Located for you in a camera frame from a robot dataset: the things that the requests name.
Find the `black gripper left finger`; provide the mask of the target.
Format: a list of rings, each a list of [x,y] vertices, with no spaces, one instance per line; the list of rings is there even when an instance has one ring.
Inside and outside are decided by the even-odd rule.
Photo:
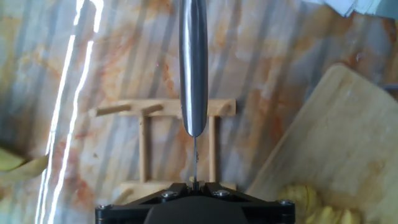
[[[191,182],[126,182],[121,194],[108,204],[95,208],[95,224],[144,223],[156,205],[194,193]]]

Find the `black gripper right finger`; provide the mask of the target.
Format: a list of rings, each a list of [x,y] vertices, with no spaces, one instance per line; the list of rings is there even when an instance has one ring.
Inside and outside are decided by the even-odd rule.
[[[295,203],[290,200],[264,201],[244,194],[234,184],[202,182],[200,216],[215,223],[295,223]]]

